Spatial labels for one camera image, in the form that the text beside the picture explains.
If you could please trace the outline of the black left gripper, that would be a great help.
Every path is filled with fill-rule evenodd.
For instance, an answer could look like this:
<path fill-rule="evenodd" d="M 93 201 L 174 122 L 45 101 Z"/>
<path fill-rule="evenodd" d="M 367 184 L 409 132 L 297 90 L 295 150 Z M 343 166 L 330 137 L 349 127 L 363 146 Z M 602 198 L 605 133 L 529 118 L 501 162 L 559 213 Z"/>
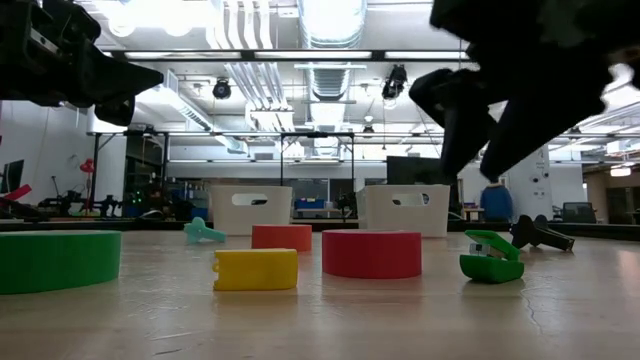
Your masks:
<path fill-rule="evenodd" d="M 44 107 L 96 104 L 98 119 L 128 127 L 134 97 L 164 75 L 106 56 L 94 46 L 100 34 L 100 24 L 72 1 L 3 1 L 1 98 Z"/>

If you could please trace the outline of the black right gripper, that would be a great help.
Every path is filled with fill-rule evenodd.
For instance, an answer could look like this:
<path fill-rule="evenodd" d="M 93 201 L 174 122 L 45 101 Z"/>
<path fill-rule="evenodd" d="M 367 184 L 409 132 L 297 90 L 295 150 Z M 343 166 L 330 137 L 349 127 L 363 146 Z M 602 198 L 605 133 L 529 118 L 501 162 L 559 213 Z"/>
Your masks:
<path fill-rule="evenodd" d="M 444 129 L 440 167 L 448 179 L 488 142 L 480 170 L 498 178 L 603 112 L 610 67 L 639 61 L 638 0 L 441 0 L 430 23 L 466 42 L 479 67 L 441 68 L 409 90 Z M 507 99 L 496 125 L 489 105 Z"/>

